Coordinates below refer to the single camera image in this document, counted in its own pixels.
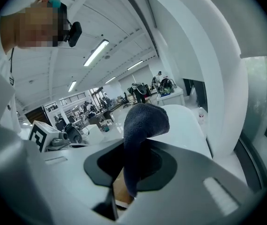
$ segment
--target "white pillar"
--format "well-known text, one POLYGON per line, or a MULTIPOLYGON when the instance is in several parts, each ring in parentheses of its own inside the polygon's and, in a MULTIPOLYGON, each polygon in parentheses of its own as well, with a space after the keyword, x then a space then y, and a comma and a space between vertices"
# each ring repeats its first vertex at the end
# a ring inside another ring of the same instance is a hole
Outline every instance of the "white pillar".
POLYGON ((68 120, 68 118, 66 116, 66 113, 64 112, 62 106, 60 105, 59 99, 56 101, 56 103, 57 103, 58 109, 59 109, 59 111, 60 111, 60 113, 62 115, 62 118, 64 119, 64 121, 66 122, 66 124, 69 124, 69 120, 68 120))

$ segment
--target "dark gray towel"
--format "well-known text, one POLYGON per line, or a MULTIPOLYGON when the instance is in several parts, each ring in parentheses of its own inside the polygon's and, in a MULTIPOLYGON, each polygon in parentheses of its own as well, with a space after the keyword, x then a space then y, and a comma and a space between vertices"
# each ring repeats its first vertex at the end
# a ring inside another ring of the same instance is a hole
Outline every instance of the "dark gray towel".
POLYGON ((124 179, 131 196, 137 194, 140 179, 138 159, 141 143, 148 137, 167 133, 169 119, 164 109, 152 104, 137 104, 124 123, 124 179))

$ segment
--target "wooden panel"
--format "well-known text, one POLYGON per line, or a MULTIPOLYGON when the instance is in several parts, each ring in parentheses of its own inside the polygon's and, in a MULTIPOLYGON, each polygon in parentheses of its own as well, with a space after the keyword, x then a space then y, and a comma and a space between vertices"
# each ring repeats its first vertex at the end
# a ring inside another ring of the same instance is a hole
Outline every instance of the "wooden panel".
POLYGON ((32 110, 26 114, 27 119, 32 124, 34 121, 44 122, 51 126, 51 123, 43 110, 43 107, 32 110))

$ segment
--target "ceiling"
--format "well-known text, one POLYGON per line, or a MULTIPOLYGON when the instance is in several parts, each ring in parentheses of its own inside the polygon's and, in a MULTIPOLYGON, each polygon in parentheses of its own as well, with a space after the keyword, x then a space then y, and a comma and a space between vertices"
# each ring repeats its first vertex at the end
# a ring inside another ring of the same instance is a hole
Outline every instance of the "ceiling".
MULTIPOLYGON (((10 0, 2 14, 17 12, 33 1, 10 0)), ((81 23, 82 35, 73 48, 67 43, 59 48, 15 48, 13 76, 16 107, 21 114, 72 93, 103 86, 114 76, 131 73, 127 68, 138 61, 157 56, 140 18, 121 0, 61 1, 68 6, 70 22, 81 23), (103 39, 109 44, 90 66, 84 67, 103 39), (68 93, 72 81, 77 84, 68 93)))

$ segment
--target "gray cloth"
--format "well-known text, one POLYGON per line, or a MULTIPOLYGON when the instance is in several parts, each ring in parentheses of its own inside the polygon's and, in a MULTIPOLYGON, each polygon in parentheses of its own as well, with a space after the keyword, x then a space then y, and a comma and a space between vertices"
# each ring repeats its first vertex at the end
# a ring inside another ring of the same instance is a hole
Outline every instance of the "gray cloth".
POLYGON ((168 115, 161 107, 137 104, 128 112, 124 123, 124 179, 131 196, 136 196, 140 180, 141 143, 148 137, 167 133, 169 129, 168 115))

